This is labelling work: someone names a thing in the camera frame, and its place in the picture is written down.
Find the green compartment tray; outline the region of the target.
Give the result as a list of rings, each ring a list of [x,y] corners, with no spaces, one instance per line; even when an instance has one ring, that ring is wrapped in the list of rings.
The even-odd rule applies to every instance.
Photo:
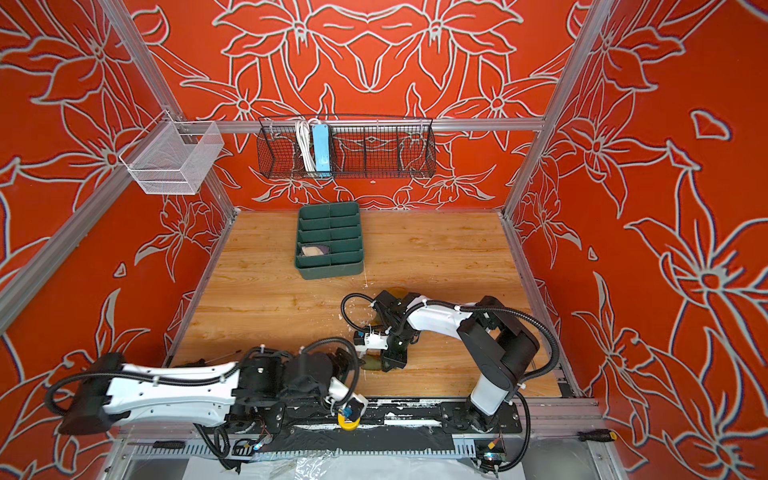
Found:
[[[326,256],[303,257],[302,245],[331,248]],[[299,209],[294,266],[304,280],[359,275],[364,271],[364,244],[357,202],[306,205]]]

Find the green striped sock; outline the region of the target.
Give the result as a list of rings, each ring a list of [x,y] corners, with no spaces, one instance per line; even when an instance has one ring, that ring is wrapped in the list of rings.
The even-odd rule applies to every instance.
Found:
[[[387,371],[388,363],[380,356],[364,355],[360,359],[360,365],[363,370],[367,371]]]

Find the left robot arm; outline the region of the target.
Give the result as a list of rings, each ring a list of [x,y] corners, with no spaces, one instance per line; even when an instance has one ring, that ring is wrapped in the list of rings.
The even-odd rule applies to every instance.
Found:
[[[338,337],[297,354],[259,346],[237,361],[179,368],[129,364],[112,352],[54,382],[44,405],[69,436],[136,423],[190,423],[222,467],[239,472],[245,456],[280,432],[290,406],[317,403],[342,428],[357,428],[368,407],[355,391],[360,370],[354,345]]]

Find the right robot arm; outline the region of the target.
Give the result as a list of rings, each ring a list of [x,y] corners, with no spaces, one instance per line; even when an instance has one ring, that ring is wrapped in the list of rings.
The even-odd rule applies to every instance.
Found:
[[[558,366],[560,345],[546,325],[492,296],[473,304],[455,304],[415,292],[402,298],[388,291],[376,297],[350,293],[340,302],[340,316],[354,330],[358,358],[369,370],[403,369],[409,347],[424,332],[461,341],[480,377],[463,406],[441,407],[444,422],[456,430],[497,435],[474,462],[481,472],[499,474],[522,462],[532,428],[524,427],[516,455],[502,460],[496,450],[504,438],[500,412],[504,406],[520,407],[528,419],[530,407],[522,393],[525,384]]]

